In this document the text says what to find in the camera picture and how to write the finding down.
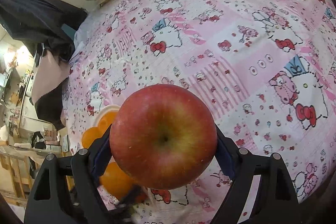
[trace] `bedding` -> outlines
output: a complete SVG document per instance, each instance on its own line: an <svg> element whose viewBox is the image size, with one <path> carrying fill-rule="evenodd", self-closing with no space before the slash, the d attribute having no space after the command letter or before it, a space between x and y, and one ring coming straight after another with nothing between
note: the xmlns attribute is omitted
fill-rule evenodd
<svg viewBox="0 0 336 224"><path fill-rule="evenodd" d="M179 85L238 147L280 153L302 202L335 167L335 13L331 0L115 1L70 61L63 107L72 153L103 107L148 85ZM209 223L230 185L214 159L185 187L149 189L133 221ZM258 178L240 222L257 187Z"/></svg>

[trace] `silver screw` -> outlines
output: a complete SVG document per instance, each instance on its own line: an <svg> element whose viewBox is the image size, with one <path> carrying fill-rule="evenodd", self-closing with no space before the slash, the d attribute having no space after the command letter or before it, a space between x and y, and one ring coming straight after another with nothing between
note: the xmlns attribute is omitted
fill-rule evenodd
<svg viewBox="0 0 336 224"><path fill-rule="evenodd" d="M48 155L46 156L46 159L47 159L47 160L52 160L52 159L54 158L54 156L55 156L54 154L51 154L51 153L50 153L50 154L48 154Z"/></svg>
<svg viewBox="0 0 336 224"><path fill-rule="evenodd" d="M79 150L78 151L78 153L80 154L80 155L85 155L86 153L87 153L87 149L86 148L82 148L81 150Z"/></svg>
<svg viewBox="0 0 336 224"><path fill-rule="evenodd" d="M241 153L242 155L246 155L248 153L248 150L246 148L240 148L239 153Z"/></svg>
<svg viewBox="0 0 336 224"><path fill-rule="evenodd" d="M276 160L280 160L280 159L281 159L281 156L280 156L280 154L278 154L278 153L274 153L274 154L273 154L273 158L275 158Z"/></svg>

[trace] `apple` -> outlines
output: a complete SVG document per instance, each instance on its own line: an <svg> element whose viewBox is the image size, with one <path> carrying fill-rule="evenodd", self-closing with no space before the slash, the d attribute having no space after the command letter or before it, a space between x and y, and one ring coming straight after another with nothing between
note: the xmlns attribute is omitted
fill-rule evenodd
<svg viewBox="0 0 336 224"><path fill-rule="evenodd" d="M151 85L129 96L110 130L118 166L139 185L175 189L201 175L213 159L217 133L207 106L175 85Z"/></svg>

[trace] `orange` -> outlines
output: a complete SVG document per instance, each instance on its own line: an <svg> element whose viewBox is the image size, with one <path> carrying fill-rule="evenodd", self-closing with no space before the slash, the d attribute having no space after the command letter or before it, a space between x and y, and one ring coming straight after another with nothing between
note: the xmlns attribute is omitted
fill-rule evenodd
<svg viewBox="0 0 336 224"><path fill-rule="evenodd" d="M89 148L95 139L103 136L103 133L98 129L98 127L91 127L84 131L82 135L82 145L84 148Z"/></svg>
<svg viewBox="0 0 336 224"><path fill-rule="evenodd" d="M107 112L103 117L101 117L101 119L99 120L99 123L98 123L98 128L99 128L101 133L103 133L103 134L105 133L105 131L113 123L117 114L118 114L118 112L110 111L110 112Z"/></svg>
<svg viewBox="0 0 336 224"><path fill-rule="evenodd" d="M108 164L100 183L107 192L121 200L133 188L135 181L120 169L116 162Z"/></svg>

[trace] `plate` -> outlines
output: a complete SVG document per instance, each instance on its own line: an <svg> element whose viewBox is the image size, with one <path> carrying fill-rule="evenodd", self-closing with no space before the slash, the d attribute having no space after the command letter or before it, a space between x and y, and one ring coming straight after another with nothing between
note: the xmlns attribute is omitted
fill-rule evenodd
<svg viewBox="0 0 336 224"><path fill-rule="evenodd" d="M98 113L98 115L96 116L94 123L93 123L93 127L97 127L98 123L100 121L100 119L108 112L113 111L113 112L118 112L118 110L120 109L120 106L118 105L108 105L106 107L104 107L102 110L100 110L100 112Z"/></svg>

